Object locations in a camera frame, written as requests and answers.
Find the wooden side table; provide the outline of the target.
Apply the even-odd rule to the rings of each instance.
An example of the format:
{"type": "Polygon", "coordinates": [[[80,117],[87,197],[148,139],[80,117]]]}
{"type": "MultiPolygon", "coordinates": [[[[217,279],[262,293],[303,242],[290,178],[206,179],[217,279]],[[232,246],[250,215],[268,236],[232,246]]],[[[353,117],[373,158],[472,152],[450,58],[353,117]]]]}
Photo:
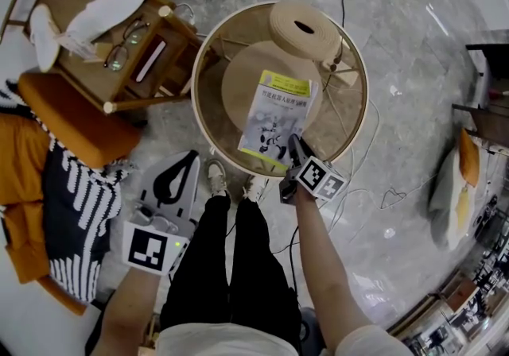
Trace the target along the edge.
{"type": "MultiPolygon", "coordinates": [[[[45,4],[60,33],[65,33],[72,19],[93,0],[35,0],[45,4]]],[[[12,16],[17,0],[11,0],[0,25],[0,43],[6,28],[19,27],[30,36],[29,20],[12,16]]],[[[138,10],[122,23],[105,32],[91,43],[96,60],[83,60],[60,46],[52,71],[64,77],[89,103],[104,114],[133,110],[152,104],[186,99],[192,84],[192,67],[201,46],[196,28],[180,19],[176,5],[166,0],[145,0],[138,10]],[[128,45],[129,58],[118,72],[103,63],[112,48],[122,40],[124,29],[137,17],[151,26],[137,45],[128,45]],[[158,34],[166,40],[166,48],[141,83],[130,79],[143,53],[158,34]]]]}

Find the person's right forearm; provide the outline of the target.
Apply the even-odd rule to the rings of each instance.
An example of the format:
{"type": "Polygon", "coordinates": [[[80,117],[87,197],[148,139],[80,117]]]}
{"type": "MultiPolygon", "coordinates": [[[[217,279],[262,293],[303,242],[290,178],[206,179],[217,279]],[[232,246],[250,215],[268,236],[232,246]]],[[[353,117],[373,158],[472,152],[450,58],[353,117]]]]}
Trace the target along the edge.
{"type": "Polygon", "coordinates": [[[301,264],[325,345],[340,356],[378,356],[379,336],[356,303],[315,199],[297,187],[301,264]]]}

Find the small orange cushion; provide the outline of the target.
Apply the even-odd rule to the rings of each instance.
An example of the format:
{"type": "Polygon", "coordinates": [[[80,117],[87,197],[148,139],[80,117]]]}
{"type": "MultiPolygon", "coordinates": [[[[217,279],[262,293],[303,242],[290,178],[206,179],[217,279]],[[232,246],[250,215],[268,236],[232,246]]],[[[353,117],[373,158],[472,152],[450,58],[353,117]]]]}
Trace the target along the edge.
{"type": "Polygon", "coordinates": [[[21,284],[49,275],[41,202],[9,205],[3,223],[7,232],[6,251],[21,284]]]}

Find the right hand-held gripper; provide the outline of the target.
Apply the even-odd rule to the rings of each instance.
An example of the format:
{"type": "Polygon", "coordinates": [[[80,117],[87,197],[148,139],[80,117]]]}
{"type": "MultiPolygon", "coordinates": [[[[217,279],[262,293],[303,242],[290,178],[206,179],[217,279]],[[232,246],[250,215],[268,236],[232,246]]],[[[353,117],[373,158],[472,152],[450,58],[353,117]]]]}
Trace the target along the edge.
{"type": "Polygon", "coordinates": [[[290,169],[279,184],[280,202],[295,204],[297,186],[314,199],[334,200],[345,186],[345,179],[329,164],[320,161],[305,140],[293,133],[288,140],[290,169]]]}

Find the person's black trousers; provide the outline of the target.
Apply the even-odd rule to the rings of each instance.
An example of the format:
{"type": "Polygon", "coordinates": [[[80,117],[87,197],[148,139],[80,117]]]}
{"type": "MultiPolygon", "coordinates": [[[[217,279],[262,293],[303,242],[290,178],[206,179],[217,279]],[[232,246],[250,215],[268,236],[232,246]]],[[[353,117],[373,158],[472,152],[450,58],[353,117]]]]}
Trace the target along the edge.
{"type": "Polygon", "coordinates": [[[271,253],[258,204],[244,198],[235,216],[232,273],[226,272],[228,195],[205,205],[161,310],[161,329],[185,323],[249,327],[299,347],[301,313],[285,272],[271,253]]]}

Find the person's white shirt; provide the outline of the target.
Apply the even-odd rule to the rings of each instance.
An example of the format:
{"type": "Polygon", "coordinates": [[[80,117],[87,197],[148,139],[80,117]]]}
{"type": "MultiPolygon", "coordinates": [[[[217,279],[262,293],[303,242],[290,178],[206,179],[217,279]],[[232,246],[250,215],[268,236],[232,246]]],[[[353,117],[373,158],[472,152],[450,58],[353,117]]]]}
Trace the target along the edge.
{"type": "MultiPolygon", "coordinates": [[[[289,342],[233,323],[186,323],[159,334],[157,356],[299,356],[289,342]]],[[[414,356],[402,342],[376,325],[348,334],[335,350],[318,356],[414,356]]]]}

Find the dark wooden desk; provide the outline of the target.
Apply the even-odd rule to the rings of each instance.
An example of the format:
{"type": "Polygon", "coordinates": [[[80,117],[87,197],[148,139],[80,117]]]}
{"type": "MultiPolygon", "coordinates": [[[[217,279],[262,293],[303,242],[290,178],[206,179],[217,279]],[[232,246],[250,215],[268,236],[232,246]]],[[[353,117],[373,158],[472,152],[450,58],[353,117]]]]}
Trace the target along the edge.
{"type": "Polygon", "coordinates": [[[467,44],[469,52],[481,52],[484,68],[478,73],[478,87],[471,106],[453,103],[452,108],[468,112],[475,129],[467,133],[499,145],[509,156],[509,43],[467,44]]]}

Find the white beanbag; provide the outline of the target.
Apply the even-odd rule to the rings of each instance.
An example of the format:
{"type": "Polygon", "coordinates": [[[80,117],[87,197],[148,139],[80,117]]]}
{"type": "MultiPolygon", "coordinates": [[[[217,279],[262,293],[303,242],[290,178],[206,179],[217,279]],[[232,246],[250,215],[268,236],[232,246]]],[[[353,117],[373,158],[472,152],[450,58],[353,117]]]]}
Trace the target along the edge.
{"type": "Polygon", "coordinates": [[[431,234],[435,244],[453,251],[468,232],[475,209],[476,187],[469,185],[460,173],[459,138],[445,158],[437,174],[435,188],[429,201],[433,215],[431,234]],[[463,230],[457,229],[456,206],[461,189],[467,186],[470,195],[470,219],[463,230]]]}

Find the person's shoe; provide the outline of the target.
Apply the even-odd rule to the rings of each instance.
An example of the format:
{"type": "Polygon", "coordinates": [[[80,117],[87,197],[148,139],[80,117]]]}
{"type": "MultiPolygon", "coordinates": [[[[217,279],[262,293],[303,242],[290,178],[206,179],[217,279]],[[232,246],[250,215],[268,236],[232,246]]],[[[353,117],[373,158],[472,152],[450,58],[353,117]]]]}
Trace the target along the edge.
{"type": "Polygon", "coordinates": [[[212,196],[226,196],[226,171],[221,162],[216,159],[210,160],[207,163],[206,173],[212,196]]]}
{"type": "Polygon", "coordinates": [[[263,176],[249,176],[243,186],[243,197],[258,203],[268,185],[268,179],[263,176]]]}

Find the beige round disc base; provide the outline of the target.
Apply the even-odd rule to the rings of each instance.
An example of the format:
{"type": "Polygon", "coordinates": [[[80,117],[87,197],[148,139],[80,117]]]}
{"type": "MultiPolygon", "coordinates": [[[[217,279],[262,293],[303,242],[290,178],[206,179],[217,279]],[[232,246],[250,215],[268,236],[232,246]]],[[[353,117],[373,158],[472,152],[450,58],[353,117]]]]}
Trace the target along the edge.
{"type": "Polygon", "coordinates": [[[244,130],[258,81],[265,70],[321,83],[321,75],[311,60],[292,56],[273,41],[260,41],[246,47],[231,60],[222,81],[224,108],[239,130],[244,130]]]}

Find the white power strip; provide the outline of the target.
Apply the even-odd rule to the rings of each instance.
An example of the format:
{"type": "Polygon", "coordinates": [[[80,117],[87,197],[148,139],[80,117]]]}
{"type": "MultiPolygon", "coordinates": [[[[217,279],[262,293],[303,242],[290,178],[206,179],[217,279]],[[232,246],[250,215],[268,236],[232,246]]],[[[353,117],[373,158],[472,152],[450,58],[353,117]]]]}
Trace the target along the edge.
{"type": "Polygon", "coordinates": [[[328,74],[339,77],[346,74],[358,73],[356,59],[351,53],[343,52],[340,56],[328,58],[320,62],[320,66],[328,74]]]}

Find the dark red booklet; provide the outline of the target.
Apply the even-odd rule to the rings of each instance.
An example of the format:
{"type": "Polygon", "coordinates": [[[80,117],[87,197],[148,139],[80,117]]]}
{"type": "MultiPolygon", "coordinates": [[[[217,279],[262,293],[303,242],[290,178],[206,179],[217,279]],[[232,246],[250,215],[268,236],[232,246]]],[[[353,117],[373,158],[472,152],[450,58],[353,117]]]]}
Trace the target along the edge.
{"type": "Polygon", "coordinates": [[[141,83],[166,48],[166,40],[156,34],[130,76],[135,83],[141,83]]]}

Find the black-rimmed glasses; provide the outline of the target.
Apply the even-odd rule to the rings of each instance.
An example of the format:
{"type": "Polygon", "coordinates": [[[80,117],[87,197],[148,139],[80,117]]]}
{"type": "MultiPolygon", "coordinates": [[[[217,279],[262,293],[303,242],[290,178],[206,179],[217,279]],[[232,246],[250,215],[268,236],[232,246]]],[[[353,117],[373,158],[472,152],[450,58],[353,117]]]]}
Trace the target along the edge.
{"type": "Polygon", "coordinates": [[[148,33],[151,24],[142,17],[134,19],[123,31],[122,40],[109,52],[103,66],[118,72],[123,69],[129,58],[128,45],[138,45],[148,33]]]}

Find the round glass side table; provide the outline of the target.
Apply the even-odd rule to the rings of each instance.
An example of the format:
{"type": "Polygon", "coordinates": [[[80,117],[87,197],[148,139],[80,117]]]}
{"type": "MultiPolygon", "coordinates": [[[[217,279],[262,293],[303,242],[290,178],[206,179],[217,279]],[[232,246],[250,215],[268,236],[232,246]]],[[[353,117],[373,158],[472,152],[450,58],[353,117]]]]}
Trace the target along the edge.
{"type": "MultiPolygon", "coordinates": [[[[222,100],[223,75],[235,55],[260,41],[273,41],[269,14],[274,3],[260,2],[234,12],[203,39],[190,89],[196,120],[212,149],[243,172],[280,179],[286,170],[238,150],[243,130],[228,117],[222,100]]],[[[326,17],[341,36],[339,50],[332,58],[343,52],[351,53],[359,72],[336,77],[323,70],[319,61],[311,60],[321,75],[321,83],[300,137],[318,158],[332,162],[345,154],[363,125],[368,105],[368,78],[359,49],[340,25],[326,17]]]]}

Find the yellow and white booklet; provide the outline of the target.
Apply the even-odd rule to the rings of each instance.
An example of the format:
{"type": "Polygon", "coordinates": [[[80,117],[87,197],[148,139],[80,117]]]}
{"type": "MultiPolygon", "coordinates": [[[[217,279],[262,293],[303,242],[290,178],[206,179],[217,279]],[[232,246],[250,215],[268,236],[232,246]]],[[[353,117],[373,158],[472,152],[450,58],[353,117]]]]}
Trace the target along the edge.
{"type": "Polygon", "coordinates": [[[286,170],[290,163],[289,138],[293,134],[303,134],[318,93],[316,81],[264,70],[238,150],[286,170]]]}

